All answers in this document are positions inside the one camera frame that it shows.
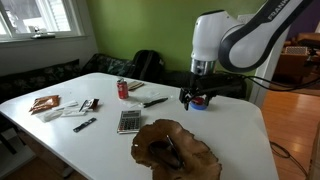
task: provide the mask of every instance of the window sill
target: window sill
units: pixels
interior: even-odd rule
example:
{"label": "window sill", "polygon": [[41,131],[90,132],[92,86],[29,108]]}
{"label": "window sill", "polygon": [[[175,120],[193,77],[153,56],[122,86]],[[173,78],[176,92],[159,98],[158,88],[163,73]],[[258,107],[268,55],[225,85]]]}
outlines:
{"label": "window sill", "polygon": [[79,41],[87,39],[89,36],[81,35],[81,36],[63,36],[63,37],[55,37],[48,39],[16,39],[10,41],[1,41],[0,40],[0,48],[1,47],[18,47],[18,46],[26,46],[26,45],[39,45],[39,44],[52,44],[52,43],[61,43],[66,41]]}

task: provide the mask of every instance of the window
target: window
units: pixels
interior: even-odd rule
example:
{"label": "window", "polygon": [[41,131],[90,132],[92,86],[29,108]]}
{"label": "window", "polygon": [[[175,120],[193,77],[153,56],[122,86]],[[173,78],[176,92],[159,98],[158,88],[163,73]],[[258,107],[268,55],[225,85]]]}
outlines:
{"label": "window", "polygon": [[0,38],[30,38],[36,33],[56,37],[81,35],[73,0],[0,0]]}

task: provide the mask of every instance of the small object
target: small object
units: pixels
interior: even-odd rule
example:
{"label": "small object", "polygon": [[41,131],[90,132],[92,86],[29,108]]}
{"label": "small object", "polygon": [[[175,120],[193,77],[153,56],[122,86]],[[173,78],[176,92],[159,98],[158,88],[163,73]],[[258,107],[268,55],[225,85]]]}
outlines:
{"label": "small object", "polygon": [[162,103],[162,102],[164,102],[166,100],[168,100],[168,98],[161,98],[161,99],[157,99],[157,100],[151,101],[149,103],[143,103],[143,107],[147,108],[147,107],[153,106],[155,104]]}
{"label": "small object", "polygon": [[54,108],[52,108],[52,110],[57,111],[57,110],[60,110],[60,109],[64,109],[66,107],[77,106],[77,105],[78,105],[77,101],[70,101],[70,102],[61,104],[60,106],[54,107]]}
{"label": "small object", "polygon": [[60,117],[62,114],[62,111],[48,111],[37,114],[37,118],[39,118],[42,122],[46,123],[53,119],[56,119]]}
{"label": "small object", "polygon": [[83,128],[89,126],[91,123],[93,123],[96,120],[97,120],[96,118],[91,118],[87,122],[84,122],[80,126],[74,128],[73,131],[77,133],[77,132],[81,131]]}
{"label": "small object", "polygon": [[123,78],[121,78],[117,81],[117,87],[119,98],[127,99],[129,97],[127,82]]}
{"label": "small object", "polygon": [[117,133],[136,133],[140,130],[141,110],[122,111]]}
{"label": "small object", "polygon": [[85,100],[84,103],[82,104],[79,112],[94,110],[98,106],[98,102],[99,102],[99,99]]}
{"label": "small object", "polygon": [[132,81],[131,83],[128,84],[128,90],[129,91],[134,91],[138,89],[139,87],[143,86],[143,82],[138,82],[138,81]]}
{"label": "small object", "polygon": [[43,110],[51,109],[52,107],[56,107],[58,105],[59,105],[58,95],[45,96],[45,97],[35,99],[29,112],[32,111],[32,113],[37,113]]}
{"label": "small object", "polygon": [[204,99],[202,97],[195,97],[190,101],[190,106],[196,110],[205,110],[208,106],[204,104]]}
{"label": "small object", "polygon": [[183,161],[169,135],[167,135],[167,141],[160,140],[150,143],[149,151],[158,161],[174,170],[178,170],[183,166]]}
{"label": "small object", "polygon": [[62,111],[61,117],[84,116],[86,111],[80,111],[79,107],[66,107]]}

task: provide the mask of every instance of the cushion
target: cushion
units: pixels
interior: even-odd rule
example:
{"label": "cushion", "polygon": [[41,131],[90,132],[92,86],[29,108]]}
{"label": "cushion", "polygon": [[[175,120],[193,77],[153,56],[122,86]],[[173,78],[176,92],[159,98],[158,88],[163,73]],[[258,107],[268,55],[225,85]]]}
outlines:
{"label": "cushion", "polygon": [[0,77],[0,103],[80,75],[79,59]]}
{"label": "cushion", "polygon": [[81,75],[101,72],[125,77],[131,67],[132,61],[97,53],[94,54],[89,62],[82,68]]}

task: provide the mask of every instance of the wooden floor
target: wooden floor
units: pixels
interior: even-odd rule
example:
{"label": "wooden floor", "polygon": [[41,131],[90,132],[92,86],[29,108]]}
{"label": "wooden floor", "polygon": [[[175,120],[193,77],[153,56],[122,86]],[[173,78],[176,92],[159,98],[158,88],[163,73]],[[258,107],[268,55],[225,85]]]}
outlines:
{"label": "wooden floor", "polygon": [[[320,121],[320,97],[297,93],[268,92],[262,107],[271,141],[285,147],[305,169],[309,167],[312,143]],[[274,155],[280,180],[303,180],[303,173],[288,159]],[[62,179],[36,158],[8,180]],[[75,172],[69,179],[85,179]]]}

